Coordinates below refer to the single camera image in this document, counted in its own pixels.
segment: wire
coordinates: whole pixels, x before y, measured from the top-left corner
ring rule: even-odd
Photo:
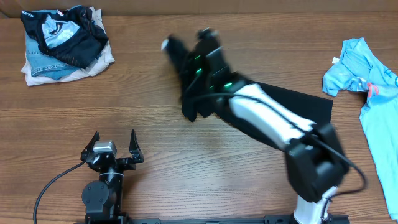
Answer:
[[[238,97],[243,97],[249,100],[254,100],[258,103],[262,103],[263,105],[267,106],[269,109],[271,109],[273,112],[275,112],[277,115],[279,115],[282,119],[284,119],[286,122],[288,122],[290,125],[292,125],[295,129],[301,131],[303,134],[308,134],[308,131],[304,131],[302,128],[298,127],[294,122],[292,122],[290,119],[286,118],[281,112],[279,112],[277,109],[275,109],[274,107],[272,107],[270,104],[266,103],[265,101],[263,101],[262,99],[253,97],[253,96],[246,96],[246,95],[240,95],[240,94],[235,94],[235,93],[209,93],[209,94],[204,94],[201,96],[196,96],[196,97],[192,97],[190,98],[191,103],[194,103],[196,101],[205,99],[205,98],[214,98],[214,97],[221,97],[221,96],[238,96]],[[329,151],[330,153],[334,154],[335,156],[339,157],[342,161],[344,161],[347,165],[351,166],[352,168],[355,169],[356,172],[358,172],[358,174],[361,176],[363,184],[360,188],[358,189],[354,189],[354,190],[347,190],[345,192],[339,192],[336,193],[330,197],[328,197],[326,200],[331,202],[331,199],[340,195],[345,195],[345,194],[354,194],[354,193],[358,193],[363,191],[364,189],[366,189],[366,187],[368,186],[368,180],[365,176],[365,174],[363,173],[363,171],[361,171],[361,169],[356,166],[351,160],[349,160],[347,157],[343,156],[342,154],[340,154],[339,152],[337,152],[336,150],[332,149],[330,146],[328,146],[327,144],[325,144],[324,142],[322,142],[321,140],[319,140],[318,138],[315,138],[314,136],[312,136],[312,139],[322,148],[326,149],[327,151]],[[325,205],[323,206],[322,209],[322,213],[321,213],[321,219],[324,220],[324,214],[325,214],[325,210],[326,207],[328,205],[328,202],[325,203]]]
[[[52,180],[43,188],[43,190],[41,191],[41,193],[40,193],[39,196],[37,197],[36,204],[35,204],[35,207],[34,207],[34,209],[33,209],[33,224],[37,224],[37,217],[36,217],[36,216],[37,216],[37,207],[39,206],[40,199],[42,199],[43,194],[44,194],[44,192],[48,189],[48,187],[50,187],[50,185],[52,185],[52,184],[53,184],[56,180],[58,180],[60,177],[62,177],[63,175],[65,175],[65,174],[67,174],[67,173],[69,173],[69,172],[75,170],[76,168],[79,168],[79,167],[80,167],[81,165],[83,165],[84,163],[85,163],[85,161],[83,161],[83,162],[81,162],[81,163],[75,165],[74,167],[72,167],[72,168],[68,169],[67,171],[61,173],[60,175],[54,177],[54,179],[52,179]]]

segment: black cable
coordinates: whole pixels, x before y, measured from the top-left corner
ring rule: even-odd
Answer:
[[[52,180],[43,188],[43,190],[41,191],[41,193],[40,193],[39,196],[37,197],[36,204],[35,204],[35,207],[34,207],[34,209],[33,209],[33,224],[37,224],[37,217],[36,217],[36,216],[37,216],[37,207],[39,206],[40,199],[42,199],[43,194],[44,194],[44,192],[48,189],[48,187],[50,187],[50,185],[52,185],[52,184],[53,184],[56,180],[58,180],[60,177],[62,177],[63,175],[65,175],[65,174],[67,174],[67,173],[69,173],[69,172],[75,170],[76,168],[79,168],[79,167],[80,167],[81,165],[83,165],[84,163],[85,163],[85,161],[83,161],[83,162],[81,162],[81,163],[75,165],[74,167],[72,167],[72,168],[68,169],[67,171],[61,173],[60,175],[54,177],[54,179],[52,179]]]
[[[270,104],[266,103],[265,101],[263,101],[262,99],[253,97],[253,96],[246,96],[246,95],[240,95],[240,94],[235,94],[235,93],[209,93],[209,94],[204,94],[201,96],[195,96],[192,98],[189,98],[191,100],[191,103],[194,103],[196,101],[205,99],[205,98],[213,98],[213,97],[221,97],[221,96],[238,96],[238,97],[243,97],[246,99],[250,99],[250,100],[254,100],[258,103],[262,103],[263,105],[267,106],[269,109],[271,109],[273,112],[275,112],[277,115],[279,115],[282,119],[284,119],[286,122],[288,122],[290,125],[292,125],[295,129],[298,129],[299,131],[301,131],[303,134],[308,134],[308,131],[304,131],[302,128],[298,127],[294,122],[292,122],[290,119],[286,118],[281,112],[279,112],[277,109],[275,109],[273,106],[271,106]],[[354,189],[354,190],[347,190],[345,192],[339,192],[336,193],[330,197],[328,197],[326,200],[331,202],[331,199],[334,197],[337,197],[339,195],[345,195],[345,194],[354,194],[354,193],[358,193],[363,191],[364,189],[366,189],[366,187],[368,186],[368,180],[365,176],[365,174],[361,171],[361,169],[356,166],[353,162],[351,162],[347,157],[343,156],[342,154],[340,154],[339,152],[337,152],[336,150],[332,149],[330,146],[328,146],[327,144],[325,144],[324,142],[322,142],[321,140],[319,140],[318,138],[315,138],[314,136],[312,136],[312,139],[322,148],[326,149],[327,151],[331,152],[332,154],[334,154],[335,156],[339,157],[342,161],[344,161],[347,165],[351,166],[352,168],[355,169],[356,172],[358,172],[358,174],[361,176],[362,180],[363,180],[363,184],[360,188],[358,189]],[[324,220],[324,214],[325,214],[325,210],[326,207],[328,205],[328,202],[325,203],[325,205],[323,206],[323,210],[321,213],[321,219]]]

